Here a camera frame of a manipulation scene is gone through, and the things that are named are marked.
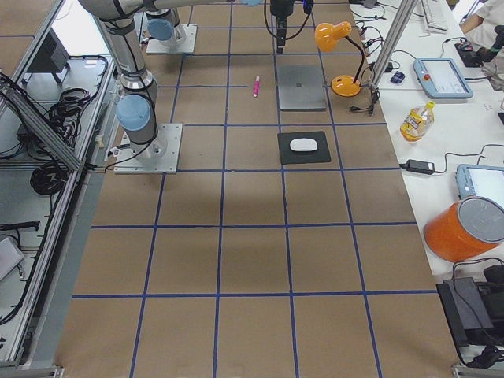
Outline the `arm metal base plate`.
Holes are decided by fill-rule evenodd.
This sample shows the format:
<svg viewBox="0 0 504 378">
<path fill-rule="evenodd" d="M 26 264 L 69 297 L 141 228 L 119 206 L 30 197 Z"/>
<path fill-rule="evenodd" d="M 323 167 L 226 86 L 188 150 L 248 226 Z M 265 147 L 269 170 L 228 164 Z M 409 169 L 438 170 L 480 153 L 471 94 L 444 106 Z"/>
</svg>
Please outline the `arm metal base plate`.
<svg viewBox="0 0 504 378">
<path fill-rule="evenodd" d="M 176 27 L 168 24 L 158 29 L 149 27 L 149 31 L 154 33 L 150 36 L 146 53 L 150 55 L 193 54 L 197 28 L 196 24 L 179 24 Z"/>
<path fill-rule="evenodd" d="M 143 146 L 131 144 L 123 133 L 127 148 L 118 152 L 117 164 L 113 166 L 116 174 L 175 174 L 180 156 L 180 144 L 183 125 L 158 124 L 157 138 L 145 149 Z"/>
</svg>

